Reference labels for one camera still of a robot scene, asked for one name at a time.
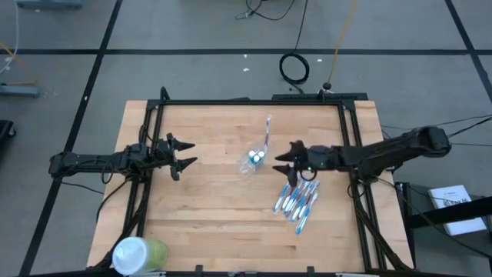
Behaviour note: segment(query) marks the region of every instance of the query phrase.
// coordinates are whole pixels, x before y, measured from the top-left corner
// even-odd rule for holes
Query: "gray equipment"
[[[0,96],[39,97],[39,88],[35,86],[0,85]]]
[[[80,9],[82,8],[82,0],[15,0],[19,8],[32,9]]]

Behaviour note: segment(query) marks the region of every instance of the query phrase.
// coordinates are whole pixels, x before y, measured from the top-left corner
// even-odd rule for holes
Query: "floor tile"
[[[453,3],[475,49],[491,49],[492,37],[488,34],[492,26],[492,2],[453,0]]]
[[[3,1],[0,10],[0,39],[15,47],[15,6]],[[50,11],[19,9],[19,48],[98,49],[115,0],[84,0],[79,10]]]
[[[264,2],[258,11],[275,17],[289,3]],[[299,47],[335,48],[350,7],[350,1],[309,1]],[[246,10],[242,0],[154,0],[148,5],[127,0],[109,48],[292,48],[303,8],[304,3],[296,1],[285,18],[272,22],[255,15],[235,20]],[[464,44],[444,2],[377,0],[358,2],[343,48],[464,48]]]
[[[52,179],[50,156],[61,152],[75,117],[94,56],[23,56],[41,80],[39,98],[0,96],[0,118],[12,120],[17,135],[0,164],[0,275],[17,275],[45,203]],[[28,81],[17,65],[2,75],[2,82]],[[62,234],[67,229],[56,232]],[[77,241],[64,249],[77,249]]]

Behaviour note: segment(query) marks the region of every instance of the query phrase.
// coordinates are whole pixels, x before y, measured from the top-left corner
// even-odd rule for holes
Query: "cable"
[[[248,10],[242,14],[239,14],[239,15],[243,15],[243,17],[238,17],[239,15],[236,15],[236,20],[239,20],[239,19],[245,19],[249,16],[252,16],[252,15],[258,15],[259,17],[262,17],[262,18],[265,18],[267,20],[270,20],[270,21],[278,21],[278,20],[281,20],[283,19],[287,13],[289,13],[289,11],[291,10],[292,6],[294,5],[294,2],[295,0],[292,0],[291,4],[289,5],[289,7],[287,8],[287,11],[285,11],[285,13],[279,17],[279,18],[270,18],[270,17],[267,17],[265,15],[262,15],[261,13],[257,12],[257,10],[261,7],[261,4],[264,0],[260,0],[260,4],[258,5],[258,7],[256,7],[255,9],[252,9],[251,8],[251,0],[249,1],[248,3],[248,0],[246,0],[246,6],[248,7]]]
[[[151,142],[155,142],[150,135],[148,135],[147,132],[147,127],[145,125],[140,126],[140,130],[138,131],[138,137],[141,137],[142,130],[145,132],[145,135],[147,136],[147,139],[150,140]]]
[[[36,74],[22,61],[22,59],[17,56],[17,55],[14,55],[14,53],[12,53],[10,51],[10,49],[7,48],[7,46],[5,46],[3,43],[0,42],[0,46],[14,59],[17,61],[17,63],[34,79],[34,81],[32,82],[16,82],[16,83],[10,83],[10,84],[7,84],[7,85],[36,85],[38,84],[38,77],[36,76]]]
[[[391,139],[391,136],[388,135],[383,129],[381,129],[381,131],[383,132],[383,134],[385,134],[389,139]]]
[[[261,4],[263,4],[263,1],[264,0],[260,0],[260,4],[258,4],[258,7],[256,7],[256,9],[251,9],[248,5],[248,0],[246,0],[246,6],[248,7],[248,10],[246,12],[242,12],[240,14],[237,14],[235,17],[236,20],[245,19],[245,18],[252,16],[261,7]]]
[[[102,200],[102,203],[100,204],[99,208],[98,208],[98,212],[96,213],[96,216],[95,216],[95,221],[97,222],[98,219],[99,219],[99,213],[101,213],[101,210],[102,210],[102,206],[105,205],[105,203],[108,201],[108,199],[110,197],[112,197],[118,190],[120,190],[126,183],[128,182],[127,179],[125,179],[125,181],[123,183],[121,183],[114,191],[112,191],[108,197],[106,197],[104,200]]]
[[[14,6],[15,6],[15,48],[14,48],[14,54],[12,54],[10,60],[7,62],[7,64],[0,70],[0,75],[10,66],[12,61],[14,60],[15,56],[17,55],[17,50],[18,50],[18,37],[19,37],[19,27],[18,27],[18,6],[17,2],[14,0]]]
[[[464,145],[464,146],[483,146],[483,147],[492,147],[492,145],[482,145],[482,144],[475,144],[475,143],[451,143],[452,145]]]
[[[69,167],[67,170],[65,170],[65,173],[61,174],[61,175],[59,176],[59,178],[63,178],[63,177],[68,176],[68,175],[67,175],[67,173],[69,173],[72,169],[74,169],[74,168],[76,168],[76,167],[78,167],[78,166],[80,166],[80,165],[84,165],[84,164],[86,164],[86,163],[89,163],[89,162],[103,162],[103,160],[101,160],[101,159],[92,159],[92,160],[88,160],[88,161],[79,162],[78,164],[76,164],[76,165],[72,165],[72,166],[71,166],[71,167]]]
[[[333,73],[335,71],[335,65],[337,64],[338,50],[340,49],[341,43],[344,40],[345,32],[347,31],[347,28],[348,28],[349,24],[351,23],[352,15],[354,14],[355,6],[356,5],[357,5],[357,0],[353,0],[352,1],[352,6],[351,6],[351,10],[348,12],[347,19],[345,19],[344,28],[341,31],[340,38],[338,38],[337,47],[335,48],[335,53],[334,53],[334,57],[333,57],[333,62],[331,63],[330,75],[328,76],[328,81],[327,81],[327,84],[329,86],[331,86],[330,85],[331,76],[333,76]]]
[[[351,187],[352,187],[352,184],[350,184],[350,185],[347,186],[347,195],[348,195],[348,197],[350,197],[350,198],[353,199],[354,196],[352,194],[350,194]],[[359,197],[357,197],[357,199],[359,199],[360,197],[362,197],[362,195],[364,195],[365,193],[366,193],[366,189],[364,188],[364,191],[359,195]]]
[[[101,170],[101,182],[105,185],[107,185],[111,179],[113,179],[113,175],[115,174],[115,165],[113,165],[113,163],[111,162],[112,159],[115,158],[115,156],[119,154],[118,152],[116,153],[113,153],[110,157],[109,157],[109,160],[106,161],[105,163],[105,166],[102,167],[102,170]],[[105,174],[106,174],[106,167],[108,167],[108,165],[111,166],[111,171],[109,172],[109,177],[108,179],[105,179]]]
[[[461,134],[462,132],[465,132],[465,131],[467,131],[467,130],[470,130],[471,128],[473,128],[473,127],[475,127],[475,126],[478,126],[478,125],[484,124],[485,122],[488,122],[488,121],[490,121],[490,120],[492,120],[492,116],[491,116],[490,118],[486,118],[486,119],[484,119],[484,120],[482,120],[482,121],[480,121],[480,122],[477,122],[477,123],[475,123],[475,124],[473,124],[473,125],[471,125],[471,126],[469,126],[469,127],[463,128],[463,129],[461,129],[461,130],[459,130],[459,131],[456,131],[456,132],[452,133],[451,135],[449,135],[447,138],[448,138],[448,139],[450,139],[450,138],[454,137],[455,135],[459,135],[459,134]]]
[[[393,185],[391,182],[386,181],[386,180],[384,180],[384,179],[381,179],[381,178],[379,178],[379,177],[377,177],[377,179],[379,179],[379,180],[380,180],[380,181],[382,181],[382,182],[385,182],[386,184],[388,184],[388,185],[390,185],[390,186],[392,186],[392,187],[394,188],[394,185]],[[447,236],[449,239],[453,240],[454,242],[456,242],[457,244],[459,244],[459,245],[463,246],[464,248],[466,248],[466,249],[468,249],[468,250],[471,250],[471,251],[473,251],[473,252],[475,252],[475,253],[477,253],[477,254],[480,254],[480,255],[482,255],[482,256],[483,256],[483,257],[485,257],[485,258],[492,259],[492,255],[488,255],[487,253],[482,252],[482,251],[481,251],[481,250],[479,250],[479,249],[476,249],[476,248],[474,248],[474,247],[472,247],[472,246],[466,245],[466,244],[464,244],[464,243],[460,242],[459,240],[455,239],[452,235],[449,235],[449,234],[447,234],[445,231],[442,231],[441,229],[439,229],[439,227],[437,227],[437,226],[436,226],[436,225],[435,225],[435,224],[434,224],[434,223],[433,223],[433,222],[432,222],[432,221],[431,221],[431,220],[430,220],[430,219],[429,219],[429,218],[428,218],[428,217],[427,217],[427,216],[426,216],[423,212],[421,212],[419,209],[415,208],[415,206],[414,206],[414,205],[410,204],[410,203],[408,202],[408,200],[407,200],[407,199],[403,196],[403,193],[401,193],[401,192],[400,192],[400,191],[398,191],[397,189],[395,189],[395,190],[397,191],[397,193],[400,193],[401,200],[403,200],[403,202],[405,202],[405,204],[406,204],[406,205],[408,205],[408,206],[409,206],[409,207],[411,207],[413,210],[415,210],[415,211],[416,211],[416,212],[417,212],[417,213],[418,213],[418,214],[419,214],[419,215],[420,215],[420,216],[421,216],[421,217],[425,220],[425,222],[426,222],[428,225],[430,225],[430,226],[434,227],[434,228],[435,228],[435,229],[436,229],[439,233],[441,233],[441,234],[443,234],[443,235]]]
[[[431,125],[431,126],[448,125],[448,124],[452,124],[452,123],[456,123],[456,122],[463,122],[463,121],[467,121],[467,120],[471,120],[471,119],[476,119],[476,118],[486,118],[486,117],[489,117],[489,116],[492,116],[492,114],[489,114],[489,115],[479,115],[479,116],[471,116],[469,118],[463,118],[463,119],[453,120],[453,121],[449,121],[449,122],[442,122],[442,123],[438,123],[438,124],[429,124],[429,125]],[[394,128],[394,129],[397,129],[397,130],[404,130],[404,131],[418,128],[418,127],[401,128],[401,127],[389,126],[389,125],[381,125],[381,127]]]
[[[299,33],[298,33],[298,40],[296,41],[295,43],[295,47],[294,49],[292,50],[292,52],[290,53],[287,53],[285,55],[283,55],[281,58],[280,58],[280,61],[279,61],[279,64],[278,64],[278,68],[280,69],[280,75],[282,76],[282,78],[289,84],[291,84],[293,87],[295,87],[299,93],[301,94],[304,94],[304,91],[297,87],[296,85],[302,85],[304,84],[308,78],[309,78],[309,63],[308,61],[301,55],[299,54],[295,54],[295,51],[298,49],[298,46],[299,46],[299,40],[301,39],[301,33],[302,33],[302,28],[304,27],[304,18],[306,17],[306,10],[308,8],[308,0],[305,0],[304,2],[304,11],[302,13],[302,20],[301,20],[301,27],[299,28]],[[292,78],[289,78],[285,75],[285,72],[284,72],[284,61],[286,58],[288,57],[294,57],[296,59],[298,59],[302,65],[304,66],[304,77],[300,78],[300,79],[292,79]]]
[[[414,192],[416,192],[417,194],[420,194],[420,195],[422,195],[422,196],[428,197],[428,198],[430,198],[430,199],[436,199],[436,200],[442,200],[442,201],[449,201],[449,202],[451,202],[451,203],[453,203],[453,204],[459,204],[459,202],[456,202],[456,203],[455,203],[455,201],[450,200],[450,199],[442,199],[442,198],[439,198],[439,197],[433,197],[433,196],[430,196],[430,195],[428,195],[428,194],[426,194],[426,193],[419,192],[418,190],[416,190],[416,189],[412,188],[412,186],[411,186],[411,184],[410,184],[410,183],[406,183],[406,184],[408,185],[408,188],[409,188],[409,189],[413,190]]]
[[[104,193],[103,193],[103,192],[100,192],[100,191],[95,190],[95,189],[91,189],[91,188],[89,188],[89,187],[86,187],[85,185],[73,184],[73,183],[69,183],[69,182],[60,182],[60,184],[63,184],[63,185],[73,185],[73,186],[76,186],[76,187],[79,187],[79,188],[88,189],[88,190],[90,190],[91,192],[96,192],[96,193],[98,193],[98,194],[102,194],[102,195],[104,195]]]

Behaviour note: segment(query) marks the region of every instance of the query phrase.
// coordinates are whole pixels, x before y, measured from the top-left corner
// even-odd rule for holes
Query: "black cable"
[[[98,212],[96,213],[96,216],[95,216],[95,221],[97,222],[99,220],[99,213],[101,212],[101,209],[102,209],[102,206],[105,205],[105,203],[108,201],[108,199],[110,197],[112,197],[118,190],[120,190],[126,183],[128,182],[128,179],[125,179],[125,181],[119,185],[114,191],[112,191],[108,197],[106,197],[104,200],[102,200],[102,203],[100,204],[99,208],[98,208]]]
[[[425,197],[428,197],[430,199],[436,199],[436,200],[442,200],[442,201],[449,201],[451,202],[452,204],[459,204],[459,202],[456,202],[456,201],[453,201],[453,200],[450,200],[450,199],[442,199],[442,198],[439,198],[439,197],[433,197],[433,196],[430,196],[426,193],[423,193],[423,192],[419,192],[418,190],[412,188],[411,184],[410,183],[406,183],[408,185],[408,188],[411,189],[412,191],[414,191],[415,193],[417,194],[420,194],[422,196],[425,196]]]
[[[141,137],[142,131],[145,132],[145,136],[147,136],[148,140],[150,140],[151,142],[154,142],[154,140],[151,138],[151,136],[148,135],[147,127],[145,125],[140,126],[140,130],[138,131],[138,137],[139,138]]]
[[[263,4],[263,1],[264,0],[260,0],[260,4],[258,4],[258,6],[255,9],[251,9],[250,5],[251,5],[252,0],[250,0],[249,4],[248,4],[248,0],[246,0],[246,6],[248,7],[248,10],[246,12],[242,12],[240,14],[237,14],[235,17],[236,20],[245,19],[245,18],[252,16],[261,7],[261,4]]]
[[[348,186],[347,186],[347,195],[348,195],[348,197],[350,197],[350,198],[352,198],[352,199],[353,199],[353,198],[354,198],[354,196],[350,193],[351,188],[352,188],[352,184],[350,184],[350,185],[348,185]],[[357,198],[359,199],[359,198],[360,198],[360,197],[362,197],[365,193],[366,193],[366,189],[364,188],[364,191],[363,191],[363,192],[359,195],[359,197],[357,197]]]
[[[262,18],[268,19],[268,20],[270,20],[270,21],[277,21],[277,20],[281,20],[281,19],[283,19],[283,18],[287,15],[287,13],[289,13],[289,11],[291,10],[292,5],[294,4],[294,2],[295,2],[295,0],[292,0],[291,4],[290,4],[290,5],[289,5],[289,7],[287,8],[287,11],[285,11],[285,13],[284,13],[281,17],[279,17],[279,18],[269,18],[269,17],[267,17],[267,16],[262,15],[262,14],[261,14],[261,13],[259,13],[259,12],[256,12],[256,10],[254,10],[254,11],[253,11],[253,14],[256,14],[256,15],[258,15],[259,17],[262,17]],[[252,10],[252,8],[248,5],[248,0],[246,0],[246,6],[247,6],[249,9],[251,9],[251,10]]]
[[[304,172],[304,171],[302,171],[302,170],[300,171],[301,178],[307,182],[313,181],[317,176],[317,170],[311,171],[311,173],[313,173],[313,175],[310,178],[305,178],[304,175],[302,174],[302,172]]]
[[[391,139],[391,136],[388,135],[383,129],[381,129],[381,131],[383,132],[384,135],[386,135],[389,139]]]
[[[394,188],[394,185],[393,185],[391,182],[386,181],[386,180],[384,180],[384,179],[381,179],[381,178],[379,178],[379,177],[377,177],[377,179],[379,179],[379,180],[380,180],[380,181],[382,181],[382,182],[385,182],[386,184],[388,184],[388,185],[390,185],[391,187],[393,187],[393,188]],[[472,247],[472,246],[469,246],[469,245],[467,245],[467,244],[464,244],[464,243],[460,242],[459,240],[455,239],[452,235],[449,235],[449,234],[448,234],[448,233],[446,233],[445,231],[442,231],[441,229],[439,229],[439,227],[437,227],[437,226],[436,226],[436,225],[435,225],[435,224],[434,224],[434,223],[433,223],[433,222],[432,222],[432,221],[431,221],[431,220],[430,220],[430,219],[429,219],[429,218],[428,218],[428,217],[427,217],[427,216],[426,216],[423,212],[421,212],[419,209],[415,208],[415,206],[414,206],[414,205],[410,204],[410,203],[408,202],[408,200],[407,200],[407,199],[403,196],[403,193],[401,193],[401,192],[400,192],[399,190],[397,190],[397,189],[396,189],[396,191],[397,191],[397,193],[400,193],[401,200],[403,200],[403,202],[405,202],[405,204],[406,204],[406,205],[408,205],[408,206],[409,206],[409,207],[411,207],[413,210],[415,210],[415,211],[416,211],[416,212],[417,212],[417,213],[418,213],[418,214],[419,214],[419,215],[420,215],[420,216],[421,216],[421,217],[425,220],[425,222],[426,222],[428,225],[430,225],[430,226],[434,227],[434,228],[435,228],[435,229],[436,229],[439,233],[441,233],[441,234],[443,234],[443,235],[447,236],[449,239],[453,240],[454,242],[456,242],[457,244],[459,244],[459,245],[463,246],[464,248],[466,248],[466,249],[468,249],[468,250],[471,250],[471,251],[473,251],[473,252],[475,252],[475,253],[477,253],[477,254],[479,254],[479,255],[482,255],[483,257],[486,257],[487,259],[492,259],[492,255],[488,255],[487,253],[482,252],[482,251],[481,251],[481,250],[479,250],[479,249],[476,249],[476,248],[474,248],[474,247]]]
[[[99,194],[104,195],[104,193],[103,193],[103,192],[100,192],[100,191],[95,190],[95,189],[91,189],[91,188],[89,188],[89,187],[86,187],[85,185],[73,184],[73,183],[69,183],[69,182],[60,182],[60,184],[64,184],[64,185],[73,185],[73,186],[76,186],[76,187],[79,187],[79,188],[88,189],[88,190],[90,190],[91,192],[96,192],[96,193],[99,193]]]
[[[90,162],[104,162],[104,160],[101,160],[101,159],[92,159],[92,160],[88,160],[88,161],[83,161],[83,162],[79,162],[78,164],[76,165],[72,165],[71,167],[69,167],[67,170],[65,170],[64,173],[62,173],[59,178],[63,178],[63,177],[66,177],[67,176],[67,173],[69,173],[72,169],[80,166],[80,165],[84,165],[84,164],[87,164],[87,163],[90,163]]]
[[[110,157],[109,157],[109,160],[106,161],[105,163],[105,166],[102,167],[102,170],[101,170],[101,182],[105,185],[107,185],[111,179],[113,179],[113,175],[115,173],[115,165],[113,165],[113,163],[111,162],[112,159],[115,158],[115,156],[119,154],[118,152],[116,153],[113,153]],[[108,167],[108,165],[111,166],[111,171],[109,172],[109,177],[108,179],[105,179],[105,174],[106,174],[106,167]]]
[[[260,4],[255,9],[253,9],[251,7],[251,0],[246,0],[246,6],[248,7],[248,10],[246,12],[243,12],[243,13],[236,15],[236,20],[245,19],[245,18],[248,18],[252,15],[258,15],[259,17],[265,18],[265,19],[270,20],[270,21],[278,21],[278,20],[283,19],[287,15],[287,13],[289,13],[289,11],[291,10],[291,8],[295,2],[295,0],[292,0],[291,4],[287,8],[287,11],[285,11],[285,13],[281,17],[270,18],[270,17],[267,17],[267,16],[262,15],[261,13],[257,12],[257,10],[261,7],[261,4],[263,3],[263,1],[265,1],[265,0],[260,0]]]
[[[452,145],[464,145],[464,146],[483,146],[483,147],[492,147],[492,145],[483,145],[483,144],[476,144],[476,143],[451,143]]]
[[[293,87],[295,87],[299,91],[299,93],[301,93],[301,94],[304,94],[304,91],[301,88],[297,87],[296,85],[302,85],[308,80],[308,78],[309,78],[309,63],[303,56],[301,56],[299,54],[295,54],[295,51],[298,49],[299,40],[301,39],[301,33],[302,33],[302,28],[304,26],[304,18],[306,17],[306,9],[307,8],[308,8],[308,0],[305,0],[304,11],[302,13],[301,27],[299,28],[298,40],[296,41],[295,47],[292,50],[292,52],[283,55],[282,58],[280,59],[279,65],[278,65],[278,68],[280,69],[280,75],[282,76],[282,78],[286,82],[291,84]],[[304,66],[304,71],[305,71],[304,77],[302,77],[300,79],[292,79],[292,78],[289,78],[285,75],[284,61],[288,57],[294,57],[302,63],[302,65]]]
[[[471,119],[476,119],[476,118],[486,118],[486,117],[489,117],[489,116],[492,116],[492,114],[489,114],[489,115],[479,115],[479,116],[471,116],[469,118],[463,118],[463,119],[453,120],[453,121],[449,121],[449,122],[442,122],[442,123],[438,123],[438,124],[430,124],[430,126],[447,125],[447,124],[452,124],[452,123],[456,123],[456,122],[463,122],[463,121],[467,121],[467,120],[471,120]],[[404,130],[404,131],[418,128],[418,127],[414,127],[414,128],[401,128],[401,127],[390,126],[390,125],[381,125],[381,127],[394,128],[394,129],[397,129],[397,130]]]
[[[459,134],[461,134],[462,132],[468,131],[468,130],[470,130],[471,128],[473,128],[473,127],[475,127],[475,126],[478,126],[478,125],[484,124],[485,122],[488,122],[488,121],[490,121],[490,120],[492,120],[492,116],[491,116],[490,118],[486,118],[486,119],[484,119],[484,120],[482,120],[482,121],[479,121],[479,122],[477,122],[477,123],[475,123],[475,124],[473,124],[473,125],[471,125],[471,126],[468,126],[468,127],[463,128],[463,129],[461,129],[461,130],[459,130],[459,131],[456,131],[456,132],[452,133],[451,135],[449,135],[447,138],[448,138],[448,139],[450,139],[450,138],[454,137],[455,135],[459,135]]]

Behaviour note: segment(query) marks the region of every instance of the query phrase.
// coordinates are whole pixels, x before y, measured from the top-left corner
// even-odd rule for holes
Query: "plastic cup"
[[[168,248],[154,239],[129,237],[121,240],[113,251],[115,270],[122,275],[134,275],[160,269],[168,259]]]

